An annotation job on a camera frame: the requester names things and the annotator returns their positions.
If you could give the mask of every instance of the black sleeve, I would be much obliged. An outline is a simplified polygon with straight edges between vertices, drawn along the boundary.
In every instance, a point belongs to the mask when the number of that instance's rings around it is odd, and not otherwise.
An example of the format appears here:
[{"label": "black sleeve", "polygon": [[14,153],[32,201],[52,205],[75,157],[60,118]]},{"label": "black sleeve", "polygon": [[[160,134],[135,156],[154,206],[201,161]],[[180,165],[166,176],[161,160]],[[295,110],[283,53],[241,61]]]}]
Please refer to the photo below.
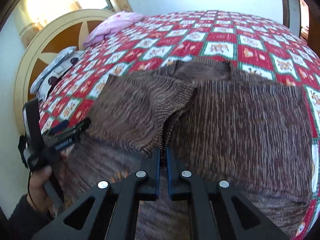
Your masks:
[{"label": "black sleeve", "polygon": [[33,210],[24,195],[9,218],[9,228],[17,240],[31,240],[50,221],[48,215]]}]

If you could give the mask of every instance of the wooden headboard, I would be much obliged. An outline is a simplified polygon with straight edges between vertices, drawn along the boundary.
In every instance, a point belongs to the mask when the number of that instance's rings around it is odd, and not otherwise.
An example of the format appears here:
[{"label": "wooden headboard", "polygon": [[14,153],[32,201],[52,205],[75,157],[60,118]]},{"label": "wooden headboard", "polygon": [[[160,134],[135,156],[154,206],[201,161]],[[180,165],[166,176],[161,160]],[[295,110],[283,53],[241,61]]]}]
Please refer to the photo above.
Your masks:
[{"label": "wooden headboard", "polygon": [[73,11],[55,19],[34,37],[22,57],[14,86],[14,111],[21,134],[25,132],[22,108],[34,97],[30,94],[34,80],[62,49],[77,46],[77,50],[83,50],[88,34],[113,14],[99,9]]}]

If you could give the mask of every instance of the gray patterned pillowcase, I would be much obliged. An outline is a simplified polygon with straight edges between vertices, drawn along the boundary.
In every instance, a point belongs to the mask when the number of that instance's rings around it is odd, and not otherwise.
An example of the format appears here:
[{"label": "gray patterned pillowcase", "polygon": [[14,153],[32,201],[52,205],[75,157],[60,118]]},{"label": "gray patterned pillowcase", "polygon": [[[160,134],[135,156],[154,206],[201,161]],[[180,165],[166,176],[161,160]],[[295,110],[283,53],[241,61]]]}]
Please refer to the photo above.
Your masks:
[{"label": "gray patterned pillowcase", "polygon": [[59,66],[54,68],[44,78],[43,82],[41,83],[41,86],[39,87],[39,90],[36,95],[37,98],[39,100],[46,101],[50,89],[56,85],[56,83],[52,85],[49,82],[50,78],[55,78],[56,80],[58,80],[65,72],[67,72],[72,67],[73,64],[76,64],[76,63],[71,63],[71,59],[77,58],[79,60],[84,53],[85,53],[84,50],[75,51],[70,57],[64,60]]},{"label": "gray patterned pillowcase", "polygon": [[59,54],[55,57],[55,59],[47,65],[47,67],[40,73],[40,75],[36,78],[30,88],[31,94],[36,94],[41,86],[44,78],[57,66],[59,66],[66,58],[68,58],[75,50],[76,46],[71,46],[63,49],[59,52]]}]

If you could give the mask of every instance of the bedspread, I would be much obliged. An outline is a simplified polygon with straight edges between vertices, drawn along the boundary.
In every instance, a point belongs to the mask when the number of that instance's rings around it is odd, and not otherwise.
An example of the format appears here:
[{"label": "bedspread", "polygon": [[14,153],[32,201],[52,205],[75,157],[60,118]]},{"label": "bedspread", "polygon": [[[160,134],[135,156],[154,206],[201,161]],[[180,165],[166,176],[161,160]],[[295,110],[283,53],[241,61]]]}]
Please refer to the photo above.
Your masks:
[{"label": "bedspread", "polygon": [[313,136],[313,199],[295,237],[302,239],[320,212],[320,59],[288,28],[273,20],[224,11],[147,17],[86,50],[40,104],[40,128],[44,132],[62,120],[69,120],[70,126],[78,123],[109,74],[156,69],[195,56],[227,59],[249,73],[288,86],[303,86]]}]

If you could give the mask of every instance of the hand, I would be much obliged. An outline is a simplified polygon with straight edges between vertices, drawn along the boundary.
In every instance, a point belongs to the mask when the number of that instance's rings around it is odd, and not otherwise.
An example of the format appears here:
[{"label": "hand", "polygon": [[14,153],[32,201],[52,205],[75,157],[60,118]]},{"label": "hand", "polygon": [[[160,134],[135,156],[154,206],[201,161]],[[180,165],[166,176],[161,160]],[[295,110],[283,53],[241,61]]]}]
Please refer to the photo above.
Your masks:
[{"label": "hand", "polygon": [[[66,155],[62,153],[60,154],[60,156],[62,160],[67,158]],[[39,171],[34,171],[31,174],[29,190],[33,202],[31,201],[29,195],[27,195],[27,201],[29,205],[36,211],[47,212],[53,204],[51,198],[47,195],[43,186],[51,176],[51,173],[52,168],[48,165]],[[59,183],[61,182],[61,179],[63,179],[64,173],[65,166],[62,164],[59,171]]]}]

